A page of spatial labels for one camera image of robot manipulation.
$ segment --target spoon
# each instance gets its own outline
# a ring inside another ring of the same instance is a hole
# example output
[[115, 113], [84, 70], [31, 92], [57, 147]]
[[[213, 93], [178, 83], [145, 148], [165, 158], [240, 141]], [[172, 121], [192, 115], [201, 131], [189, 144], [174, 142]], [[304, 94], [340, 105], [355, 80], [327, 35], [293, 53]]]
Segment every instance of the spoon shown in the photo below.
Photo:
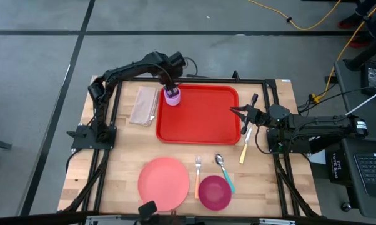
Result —
[[220, 154], [216, 154], [216, 155], [215, 155], [215, 161], [216, 161], [216, 163], [217, 163], [218, 165], [221, 166], [221, 169], [223, 170], [223, 173], [224, 173], [224, 177], [225, 177], [225, 179], [227, 180], [227, 182], [230, 184], [231, 191], [232, 191], [233, 193], [235, 193], [235, 187], [234, 187], [234, 185], [232, 184], [231, 179], [230, 179], [230, 177], [228, 176], [227, 171], [225, 171], [225, 169], [224, 169], [224, 160], [223, 160], [223, 157], [222, 157]]

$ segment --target laptop keyboard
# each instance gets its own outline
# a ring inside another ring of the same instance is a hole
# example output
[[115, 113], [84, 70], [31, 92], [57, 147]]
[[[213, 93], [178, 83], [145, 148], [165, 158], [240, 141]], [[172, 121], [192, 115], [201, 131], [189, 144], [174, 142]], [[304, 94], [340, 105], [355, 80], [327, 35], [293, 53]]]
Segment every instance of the laptop keyboard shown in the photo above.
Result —
[[376, 184], [376, 154], [356, 154], [355, 157], [363, 182], [365, 184]]

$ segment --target tan napkin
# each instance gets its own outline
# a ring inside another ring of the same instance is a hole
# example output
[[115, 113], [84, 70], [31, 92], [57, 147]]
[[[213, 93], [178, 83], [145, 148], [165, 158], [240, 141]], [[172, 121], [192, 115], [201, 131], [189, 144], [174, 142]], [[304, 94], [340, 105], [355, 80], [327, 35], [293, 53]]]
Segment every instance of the tan napkin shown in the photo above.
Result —
[[151, 125], [156, 110], [159, 91], [154, 87], [139, 87], [134, 107], [130, 116], [130, 123], [143, 126]]

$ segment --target knife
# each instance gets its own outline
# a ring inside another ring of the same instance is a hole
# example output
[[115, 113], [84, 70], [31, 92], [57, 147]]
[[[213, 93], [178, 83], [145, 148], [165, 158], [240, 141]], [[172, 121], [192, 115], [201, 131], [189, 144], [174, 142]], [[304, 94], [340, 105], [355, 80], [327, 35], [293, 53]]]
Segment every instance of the knife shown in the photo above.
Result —
[[246, 137], [245, 137], [245, 146], [244, 146], [244, 149], [242, 150], [242, 153], [240, 154], [240, 158], [239, 158], [239, 163], [241, 163], [241, 164], [243, 164], [244, 160], [245, 160], [246, 148], [248, 147], [248, 142], [249, 142], [249, 138], [250, 138], [251, 133], [252, 133], [252, 127], [249, 128], [248, 133], [246, 134]]

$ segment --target gray floor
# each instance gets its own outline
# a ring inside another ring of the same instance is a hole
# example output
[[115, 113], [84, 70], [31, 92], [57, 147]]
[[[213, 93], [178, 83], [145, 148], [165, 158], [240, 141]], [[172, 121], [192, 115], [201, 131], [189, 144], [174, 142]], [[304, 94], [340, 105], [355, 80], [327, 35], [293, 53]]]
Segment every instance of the gray floor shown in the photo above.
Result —
[[[316, 23], [333, 2], [259, 0], [281, 9], [303, 27]], [[80, 30], [89, 0], [0, 1], [0, 29]], [[341, 4], [318, 31], [334, 31], [352, 13]], [[294, 31], [285, 19], [245, 0], [96, 1], [88, 30], [243, 30]], [[180, 51], [196, 60], [199, 74], [243, 78], [290, 79], [298, 104], [309, 93], [324, 90], [328, 75], [348, 37], [311, 36], [86, 36], [64, 101], [32, 214], [56, 211], [70, 155], [73, 130], [81, 116], [87, 85], [94, 74], [139, 60], [150, 51]], [[0, 139], [13, 143], [0, 149], [0, 216], [12, 216], [22, 198], [44, 137], [77, 36], [0, 36]], [[348, 49], [344, 58], [359, 50]], [[339, 92], [334, 87], [328, 95]], [[327, 101], [310, 115], [342, 114], [341, 98]], [[322, 214], [332, 219], [376, 223], [357, 210], [340, 211], [345, 189], [316, 166], [315, 183]]]

